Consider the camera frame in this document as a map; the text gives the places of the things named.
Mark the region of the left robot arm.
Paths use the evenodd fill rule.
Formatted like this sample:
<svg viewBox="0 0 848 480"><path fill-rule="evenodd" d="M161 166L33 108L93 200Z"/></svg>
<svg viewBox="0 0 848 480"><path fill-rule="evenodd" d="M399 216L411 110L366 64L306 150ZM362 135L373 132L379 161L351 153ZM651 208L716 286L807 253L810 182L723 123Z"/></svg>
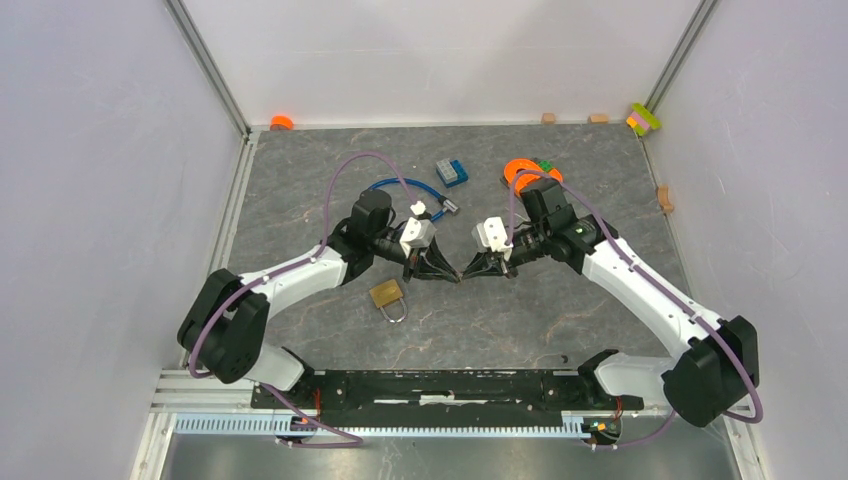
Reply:
<svg viewBox="0 0 848 480"><path fill-rule="evenodd" d="M288 406L306 405L314 381L294 353L266 341L271 317L351 282L377 257L401 265L404 280L460 280L438 248L423 204L414 206L412 217L400 227L391 226L393 218L390 195L365 190L326 242L307 253L257 272L236 275L222 268L210 274L177 333L190 364L200 376L211 375L224 384L242 379L269 384Z"/></svg>

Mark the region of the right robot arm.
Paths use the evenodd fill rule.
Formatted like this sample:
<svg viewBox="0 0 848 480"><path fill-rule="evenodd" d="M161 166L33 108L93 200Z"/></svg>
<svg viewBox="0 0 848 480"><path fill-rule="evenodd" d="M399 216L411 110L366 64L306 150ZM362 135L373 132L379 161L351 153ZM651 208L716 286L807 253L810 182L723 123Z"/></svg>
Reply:
<svg viewBox="0 0 848 480"><path fill-rule="evenodd" d="M664 357L621 352L596 356L577 382L580 400L602 408L616 396L660 403L693 426L724 415L756 424L764 418L757 392L756 328L744 317L725 319L658 274L571 186L538 175L520 196L528 220L487 218L472 236L478 252L466 279L513 278L520 265L549 257L571 267L623 304L664 346Z"/></svg>

